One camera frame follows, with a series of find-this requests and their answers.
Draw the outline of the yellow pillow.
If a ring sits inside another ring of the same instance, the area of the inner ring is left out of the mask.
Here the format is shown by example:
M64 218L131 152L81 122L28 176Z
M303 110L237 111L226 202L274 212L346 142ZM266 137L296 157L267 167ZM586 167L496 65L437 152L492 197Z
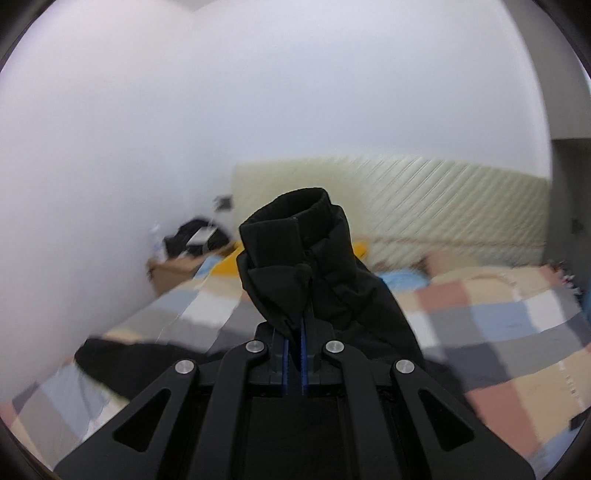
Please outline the yellow pillow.
M363 241L353 241L353 254L356 258L363 260L367 257L369 246ZM233 250L228 257L224 257L221 261L216 263L211 269L212 276L221 277L235 277L238 278L238 255L242 253L242 242L235 243L235 250Z

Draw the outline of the black padded jacket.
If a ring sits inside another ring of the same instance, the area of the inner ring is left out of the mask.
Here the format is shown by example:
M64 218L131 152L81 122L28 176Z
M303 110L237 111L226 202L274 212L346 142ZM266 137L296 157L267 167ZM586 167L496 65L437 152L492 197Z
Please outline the black padded jacket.
M411 360L470 404L452 370L425 359L387 284L356 258L345 212L325 189L276 197L240 225L239 235L242 286L277 332L294 340L305 318L328 322L339 341L367 359Z

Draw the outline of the wall socket plate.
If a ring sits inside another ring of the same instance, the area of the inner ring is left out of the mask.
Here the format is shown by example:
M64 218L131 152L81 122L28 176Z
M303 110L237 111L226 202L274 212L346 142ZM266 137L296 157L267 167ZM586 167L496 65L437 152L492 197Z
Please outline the wall socket plate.
M214 198L214 211L226 212L233 208L233 198L231 195L221 195Z

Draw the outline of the black bag on nightstand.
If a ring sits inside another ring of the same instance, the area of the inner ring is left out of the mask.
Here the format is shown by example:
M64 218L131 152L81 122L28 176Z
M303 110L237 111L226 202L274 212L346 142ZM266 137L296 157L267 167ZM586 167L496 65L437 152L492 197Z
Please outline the black bag on nightstand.
M213 220L194 218L181 225L174 235L163 240L169 258L187 254L199 257L230 244L230 237Z

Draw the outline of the cream quilted headboard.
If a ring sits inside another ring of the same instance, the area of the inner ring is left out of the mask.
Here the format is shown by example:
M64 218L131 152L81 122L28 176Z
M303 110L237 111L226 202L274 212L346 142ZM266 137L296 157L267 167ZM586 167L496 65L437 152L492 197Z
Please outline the cream quilted headboard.
M486 265L540 263L551 182L487 165L417 155L329 156L238 163L233 223L291 190L322 187L344 209L374 269L410 266L431 251Z

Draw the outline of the wooden nightstand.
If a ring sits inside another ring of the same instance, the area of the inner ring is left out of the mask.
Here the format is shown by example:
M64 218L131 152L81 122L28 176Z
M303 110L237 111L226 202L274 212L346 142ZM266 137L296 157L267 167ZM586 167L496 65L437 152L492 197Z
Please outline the wooden nightstand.
M204 262L211 257L228 256L235 250L235 243L201 256L184 255L158 262L149 259L146 263L148 278L157 296L161 296L178 285L191 280Z

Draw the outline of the light blue pillow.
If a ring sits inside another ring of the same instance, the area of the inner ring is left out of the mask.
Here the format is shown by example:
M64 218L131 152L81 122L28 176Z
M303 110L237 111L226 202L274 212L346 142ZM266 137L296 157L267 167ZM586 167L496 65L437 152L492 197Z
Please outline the light blue pillow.
M385 272L377 272L391 291L412 291L422 289L430 285L430 278L419 270L398 269Z

